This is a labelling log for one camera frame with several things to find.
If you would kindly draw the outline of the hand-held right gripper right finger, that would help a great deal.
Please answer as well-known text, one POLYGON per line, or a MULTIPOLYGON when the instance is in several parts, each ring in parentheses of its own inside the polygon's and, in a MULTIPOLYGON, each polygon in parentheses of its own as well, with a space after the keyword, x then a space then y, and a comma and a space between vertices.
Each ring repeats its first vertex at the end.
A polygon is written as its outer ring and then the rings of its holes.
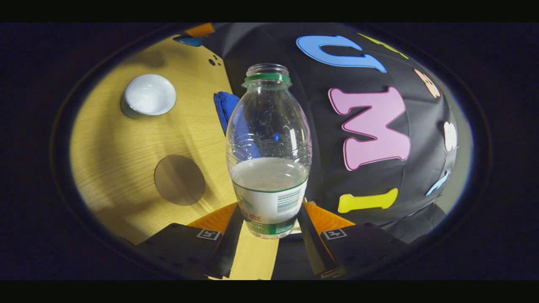
POLYGON ((407 244, 373 223, 353 223, 302 202, 298 223, 312 272, 322 279, 371 276, 407 252, 407 244))

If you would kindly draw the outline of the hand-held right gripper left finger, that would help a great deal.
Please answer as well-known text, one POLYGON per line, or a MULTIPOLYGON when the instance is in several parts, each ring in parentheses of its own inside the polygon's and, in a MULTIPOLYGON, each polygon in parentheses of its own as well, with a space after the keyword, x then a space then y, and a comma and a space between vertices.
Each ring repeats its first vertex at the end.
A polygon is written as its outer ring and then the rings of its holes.
POLYGON ((139 245, 144 257, 178 277, 229 277, 244 223, 232 203, 187 225, 171 223, 139 245))

